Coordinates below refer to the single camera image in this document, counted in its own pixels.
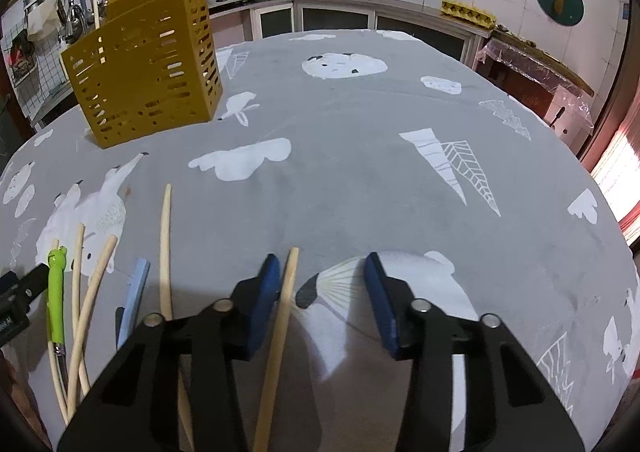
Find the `yellow egg tray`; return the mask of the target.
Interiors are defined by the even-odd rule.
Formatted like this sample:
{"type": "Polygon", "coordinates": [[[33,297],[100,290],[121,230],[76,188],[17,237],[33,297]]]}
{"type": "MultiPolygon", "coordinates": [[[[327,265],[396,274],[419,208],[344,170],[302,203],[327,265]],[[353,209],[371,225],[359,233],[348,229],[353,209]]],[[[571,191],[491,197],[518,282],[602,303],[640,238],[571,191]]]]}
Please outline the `yellow egg tray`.
{"type": "Polygon", "coordinates": [[[497,25],[497,18],[491,12],[457,1],[442,0],[440,12],[443,15],[474,24],[474,26],[485,30],[494,30],[497,25]]]}

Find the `grey polar bear tablecloth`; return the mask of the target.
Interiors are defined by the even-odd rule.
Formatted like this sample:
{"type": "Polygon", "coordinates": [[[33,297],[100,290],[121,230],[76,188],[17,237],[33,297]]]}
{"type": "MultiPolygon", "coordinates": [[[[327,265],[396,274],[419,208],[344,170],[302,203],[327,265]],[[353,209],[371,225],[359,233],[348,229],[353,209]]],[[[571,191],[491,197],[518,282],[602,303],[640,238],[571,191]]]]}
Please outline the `grey polar bear tablecloth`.
{"type": "Polygon", "coordinates": [[[639,356],[639,279],[608,201],[555,132],[395,32],[282,35],[219,61],[214,120],[105,150],[73,109],[2,176],[3,269],[32,269],[84,231],[91,273],[118,240],[90,376],[113,357],[134,263],[160,260],[169,202],[176,317],[299,249],[272,450],[393,450],[410,366],[380,341],[361,276],[373,252],[451,316],[498,315],[595,446],[639,356]]]}

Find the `plastic covered side table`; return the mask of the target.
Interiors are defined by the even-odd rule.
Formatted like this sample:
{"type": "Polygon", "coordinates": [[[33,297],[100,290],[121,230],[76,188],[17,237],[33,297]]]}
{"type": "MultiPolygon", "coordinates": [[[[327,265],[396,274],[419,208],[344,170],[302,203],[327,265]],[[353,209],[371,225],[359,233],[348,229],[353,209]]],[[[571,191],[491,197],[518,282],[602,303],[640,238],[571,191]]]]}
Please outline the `plastic covered side table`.
{"type": "Polygon", "coordinates": [[[593,131],[593,89],[532,41],[493,30],[477,50],[474,69],[513,97],[578,153],[593,131]]]}

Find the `yellow perforated utensil holder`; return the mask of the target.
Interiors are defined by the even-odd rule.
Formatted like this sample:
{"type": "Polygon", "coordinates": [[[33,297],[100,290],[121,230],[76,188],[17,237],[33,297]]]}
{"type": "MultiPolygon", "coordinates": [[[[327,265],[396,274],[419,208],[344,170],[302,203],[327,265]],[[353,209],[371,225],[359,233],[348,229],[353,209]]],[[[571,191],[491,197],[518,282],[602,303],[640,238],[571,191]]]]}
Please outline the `yellow perforated utensil holder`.
{"type": "Polygon", "coordinates": [[[206,0],[109,0],[62,60],[103,149],[209,122],[222,96],[206,0]]]}

